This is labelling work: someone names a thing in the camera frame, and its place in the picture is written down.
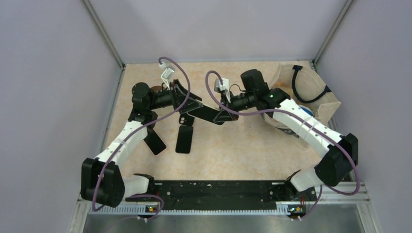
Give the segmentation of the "pink cased phone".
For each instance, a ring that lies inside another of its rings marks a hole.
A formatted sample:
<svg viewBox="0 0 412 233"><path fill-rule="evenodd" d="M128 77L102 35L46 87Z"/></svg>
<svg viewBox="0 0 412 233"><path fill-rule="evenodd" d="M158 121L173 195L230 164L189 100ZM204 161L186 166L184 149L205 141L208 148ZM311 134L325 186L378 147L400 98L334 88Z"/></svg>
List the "pink cased phone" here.
<svg viewBox="0 0 412 233"><path fill-rule="evenodd" d="M214 119L218 115L220 111L216 108L212 108L209 106L204 105L203 107L194 109L189 111L188 114L192 117L199 118L201 120L207 121L209 123L213 123L216 125L223 125L224 122L216 122Z"/></svg>

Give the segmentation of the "black phone case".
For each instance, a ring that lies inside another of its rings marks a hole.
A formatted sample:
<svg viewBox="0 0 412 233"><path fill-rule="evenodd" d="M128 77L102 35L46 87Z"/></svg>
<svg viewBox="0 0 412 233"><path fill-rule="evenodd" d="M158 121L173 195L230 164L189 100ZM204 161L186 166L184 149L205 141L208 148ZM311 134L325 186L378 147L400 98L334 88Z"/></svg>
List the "black phone case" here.
<svg viewBox="0 0 412 233"><path fill-rule="evenodd" d="M195 118L187 113L181 114L179 117L179 123L184 126L193 126Z"/></svg>

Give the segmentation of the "black smartphone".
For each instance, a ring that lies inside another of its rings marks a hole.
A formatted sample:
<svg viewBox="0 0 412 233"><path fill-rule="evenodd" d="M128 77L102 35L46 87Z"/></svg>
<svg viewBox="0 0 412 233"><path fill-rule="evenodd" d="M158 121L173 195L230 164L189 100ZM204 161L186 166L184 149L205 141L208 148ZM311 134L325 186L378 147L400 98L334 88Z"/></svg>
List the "black smartphone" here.
<svg viewBox="0 0 412 233"><path fill-rule="evenodd" d="M175 152L189 154L191 151L193 127L181 125L178 131Z"/></svg>

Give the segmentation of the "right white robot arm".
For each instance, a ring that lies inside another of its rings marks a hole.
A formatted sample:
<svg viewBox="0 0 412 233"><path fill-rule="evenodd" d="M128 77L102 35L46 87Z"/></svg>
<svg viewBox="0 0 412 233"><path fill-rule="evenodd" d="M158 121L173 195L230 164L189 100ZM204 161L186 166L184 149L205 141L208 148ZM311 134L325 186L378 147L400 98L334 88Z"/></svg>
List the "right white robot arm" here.
<svg viewBox="0 0 412 233"><path fill-rule="evenodd" d="M359 179L352 192L336 189L350 172L359 175L356 168L359 141L356 136L332 130L309 115L282 89L270 89L257 69L242 73L241 79L245 92L234 96L228 79L222 78L214 70L207 72L206 89L220 110L229 113L233 119L239 116L265 115L280 122L304 139L321 158L319 163L299 170L286 179L285 194L289 199L298 200L308 188L322 185L346 196L358 193Z"/></svg>

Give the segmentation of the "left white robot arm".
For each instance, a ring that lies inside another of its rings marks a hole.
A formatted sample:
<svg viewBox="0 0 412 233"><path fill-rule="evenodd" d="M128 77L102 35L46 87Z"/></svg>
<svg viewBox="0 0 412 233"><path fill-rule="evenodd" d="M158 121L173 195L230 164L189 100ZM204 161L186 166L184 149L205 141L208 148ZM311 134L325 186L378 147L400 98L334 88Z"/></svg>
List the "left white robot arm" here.
<svg viewBox="0 0 412 233"><path fill-rule="evenodd" d="M201 101L201 97L190 93L178 80L173 80L168 89L149 87L143 82L135 84L132 111L122 131L104 151L82 163L81 198L110 207L118 206L124 198L133 195L146 201L153 199L156 188L152 177L137 174L124 178L121 168L141 141L154 155L166 149L154 131L158 120L156 109L172 106L184 113L201 108Z"/></svg>

